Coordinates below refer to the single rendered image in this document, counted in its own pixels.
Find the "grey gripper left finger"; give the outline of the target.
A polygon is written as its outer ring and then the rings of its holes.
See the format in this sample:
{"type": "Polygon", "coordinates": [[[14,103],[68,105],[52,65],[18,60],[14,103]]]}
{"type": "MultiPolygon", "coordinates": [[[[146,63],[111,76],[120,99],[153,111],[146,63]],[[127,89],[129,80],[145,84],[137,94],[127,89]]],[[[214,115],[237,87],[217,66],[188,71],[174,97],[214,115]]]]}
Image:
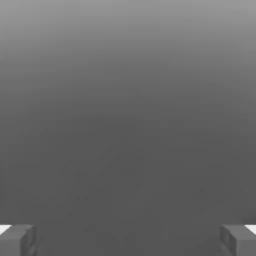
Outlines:
{"type": "Polygon", "coordinates": [[[38,256],[37,227],[0,224],[0,256],[38,256]]]}

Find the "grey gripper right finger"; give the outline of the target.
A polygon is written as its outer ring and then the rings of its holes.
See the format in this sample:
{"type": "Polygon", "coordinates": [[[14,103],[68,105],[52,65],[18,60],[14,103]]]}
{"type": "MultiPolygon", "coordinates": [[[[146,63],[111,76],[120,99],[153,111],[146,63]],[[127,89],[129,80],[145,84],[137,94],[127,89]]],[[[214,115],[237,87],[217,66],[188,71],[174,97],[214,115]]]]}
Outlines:
{"type": "Polygon", "coordinates": [[[256,224],[221,225],[218,256],[256,256],[256,224]]]}

